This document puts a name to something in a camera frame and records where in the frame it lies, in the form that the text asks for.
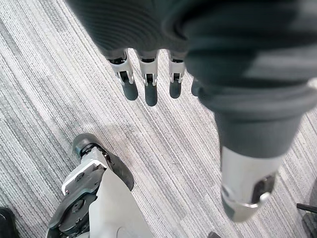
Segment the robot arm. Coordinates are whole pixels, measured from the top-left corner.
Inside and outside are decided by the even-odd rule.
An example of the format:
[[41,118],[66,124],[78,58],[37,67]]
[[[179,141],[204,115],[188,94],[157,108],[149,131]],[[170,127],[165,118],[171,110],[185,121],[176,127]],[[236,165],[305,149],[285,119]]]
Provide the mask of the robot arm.
[[128,100],[138,93],[127,48],[138,53],[149,106],[157,102],[157,50],[170,51],[173,98],[180,95],[186,64],[195,77],[193,92],[215,114],[225,211],[237,222],[251,217],[272,192],[302,115],[316,105],[307,81],[317,75],[317,3],[67,2]]
[[131,172],[98,139],[77,136],[74,150],[81,163],[65,179],[65,197],[50,223],[46,238],[153,237],[130,190]]

